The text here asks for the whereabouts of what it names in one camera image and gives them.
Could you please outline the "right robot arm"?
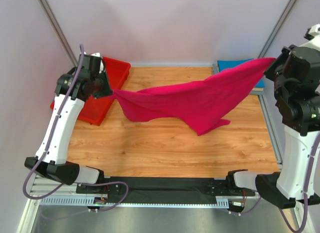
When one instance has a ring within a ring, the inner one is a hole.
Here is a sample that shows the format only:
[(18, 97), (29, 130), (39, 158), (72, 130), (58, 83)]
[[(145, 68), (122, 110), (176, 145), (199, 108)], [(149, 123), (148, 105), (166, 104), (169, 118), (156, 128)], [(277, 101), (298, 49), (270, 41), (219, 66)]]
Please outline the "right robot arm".
[(296, 202), (306, 206), (320, 202), (313, 184), (320, 150), (320, 26), (310, 27), (304, 38), (300, 46), (284, 47), (264, 72), (274, 83), (276, 107), (284, 125), (281, 171), (234, 170), (227, 175), (234, 187), (257, 191), (280, 209), (293, 208)]

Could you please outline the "magenta t shirt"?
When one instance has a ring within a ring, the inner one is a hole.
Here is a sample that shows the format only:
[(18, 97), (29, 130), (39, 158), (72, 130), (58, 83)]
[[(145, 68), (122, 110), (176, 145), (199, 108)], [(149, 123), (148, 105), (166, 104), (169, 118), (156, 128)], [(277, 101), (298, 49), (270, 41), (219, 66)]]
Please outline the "magenta t shirt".
[(142, 89), (115, 89), (124, 115), (132, 122), (177, 118), (198, 136), (228, 125), (224, 116), (241, 103), (263, 78), (273, 57), (246, 61), (204, 80)]

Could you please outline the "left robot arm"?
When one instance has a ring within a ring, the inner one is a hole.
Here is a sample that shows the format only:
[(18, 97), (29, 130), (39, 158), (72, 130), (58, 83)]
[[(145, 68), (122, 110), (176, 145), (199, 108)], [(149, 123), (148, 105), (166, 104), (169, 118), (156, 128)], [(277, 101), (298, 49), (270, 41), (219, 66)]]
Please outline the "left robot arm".
[(53, 112), (44, 139), (34, 157), (24, 165), (44, 178), (65, 184), (96, 184), (98, 169), (67, 160), (68, 147), (77, 118), (89, 97), (104, 98), (111, 90), (106, 63), (99, 53), (79, 57), (81, 67), (74, 67), (59, 77), (55, 88)]

